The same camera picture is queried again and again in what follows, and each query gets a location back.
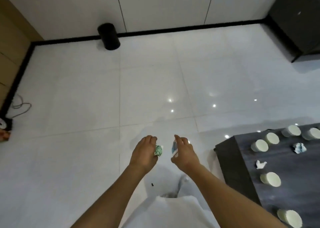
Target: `white cylindrical block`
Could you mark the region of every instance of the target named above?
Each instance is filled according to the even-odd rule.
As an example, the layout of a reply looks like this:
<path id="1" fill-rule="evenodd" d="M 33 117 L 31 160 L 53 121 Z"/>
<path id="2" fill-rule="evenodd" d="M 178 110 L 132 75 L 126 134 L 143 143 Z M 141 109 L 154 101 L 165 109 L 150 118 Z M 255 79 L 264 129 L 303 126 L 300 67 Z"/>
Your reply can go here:
<path id="1" fill-rule="evenodd" d="M 251 149 L 255 152 L 266 152 L 269 147 L 266 141 L 258 139 L 251 145 Z"/>
<path id="2" fill-rule="evenodd" d="M 285 137 L 299 136 L 301 134 L 301 130 L 296 125 L 290 125 L 283 129 L 281 133 Z"/>
<path id="3" fill-rule="evenodd" d="M 260 180 L 264 184 L 268 184 L 273 187 L 279 187 L 281 186 L 281 180 L 280 177 L 275 174 L 274 172 L 268 172 L 266 174 L 261 174 L 260 175 Z"/>
<path id="4" fill-rule="evenodd" d="M 280 220 L 291 225 L 293 228 L 302 227 L 302 219 L 300 215 L 294 210 L 283 210 L 279 209 L 277 215 Z"/>
<path id="5" fill-rule="evenodd" d="M 269 145 L 272 145 L 272 144 L 278 144 L 279 143 L 279 137 L 278 135 L 276 135 L 275 133 L 268 133 L 264 140 L 269 144 Z"/>
<path id="6" fill-rule="evenodd" d="M 302 133 L 302 137 L 306 140 L 320 139 L 320 130 L 317 128 L 310 128 L 308 131 Z"/>

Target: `person's left hand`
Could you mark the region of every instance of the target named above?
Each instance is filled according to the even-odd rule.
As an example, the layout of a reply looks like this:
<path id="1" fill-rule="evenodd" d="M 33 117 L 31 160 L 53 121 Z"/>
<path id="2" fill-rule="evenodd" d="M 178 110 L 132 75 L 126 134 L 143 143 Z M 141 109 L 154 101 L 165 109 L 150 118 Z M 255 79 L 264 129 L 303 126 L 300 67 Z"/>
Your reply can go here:
<path id="1" fill-rule="evenodd" d="M 158 156 L 154 156 L 156 150 L 157 137 L 148 135 L 133 150 L 129 166 L 140 169 L 143 174 L 147 174 L 155 166 Z"/>

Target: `hand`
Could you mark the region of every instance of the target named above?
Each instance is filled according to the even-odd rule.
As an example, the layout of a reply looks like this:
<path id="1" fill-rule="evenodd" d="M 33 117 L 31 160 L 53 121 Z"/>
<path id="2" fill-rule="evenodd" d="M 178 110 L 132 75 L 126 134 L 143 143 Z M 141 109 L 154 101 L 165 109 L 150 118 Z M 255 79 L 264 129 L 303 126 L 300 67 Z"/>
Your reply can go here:
<path id="1" fill-rule="evenodd" d="M 154 156 L 157 137 L 143 137 L 132 152 L 129 166 L 138 168 L 145 175 L 155 166 L 158 156 Z"/>
<path id="2" fill-rule="evenodd" d="M 174 163 L 180 170 L 189 175 L 196 166 L 200 165 L 198 156 L 193 150 L 192 144 L 189 144 L 185 137 L 174 136 L 178 146 L 178 157 L 172 157 L 171 162 Z"/>

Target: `black cabinet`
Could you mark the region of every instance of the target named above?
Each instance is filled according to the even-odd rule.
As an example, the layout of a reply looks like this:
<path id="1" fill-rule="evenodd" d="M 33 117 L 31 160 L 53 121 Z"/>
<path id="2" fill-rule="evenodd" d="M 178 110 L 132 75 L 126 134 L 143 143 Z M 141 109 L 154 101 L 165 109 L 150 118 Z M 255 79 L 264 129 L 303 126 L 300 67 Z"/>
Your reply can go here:
<path id="1" fill-rule="evenodd" d="M 320 52 L 320 0 L 276 0 L 269 19 L 298 49 L 295 59 Z"/>

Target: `dark gray table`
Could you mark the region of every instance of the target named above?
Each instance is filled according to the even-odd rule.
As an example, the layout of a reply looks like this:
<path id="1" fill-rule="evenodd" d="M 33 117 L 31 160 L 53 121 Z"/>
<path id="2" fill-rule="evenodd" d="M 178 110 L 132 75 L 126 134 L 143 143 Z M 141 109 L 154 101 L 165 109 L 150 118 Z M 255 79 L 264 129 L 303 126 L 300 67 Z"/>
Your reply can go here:
<path id="1" fill-rule="evenodd" d="M 303 131 L 320 124 L 299 126 Z M 235 135 L 216 145 L 226 184 L 277 216 L 277 210 L 292 209 L 302 218 L 303 227 L 320 227 L 320 140 L 306 141 L 284 137 L 282 129 Z M 280 143 L 267 152 L 254 152 L 251 144 L 273 132 Z M 296 154 L 292 145 L 301 142 L 307 151 Z M 267 161 L 264 169 L 256 169 L 256 161 Z M 281 178 L 276 188 L 260 181 L 260 174 L 275 172 Z"/>

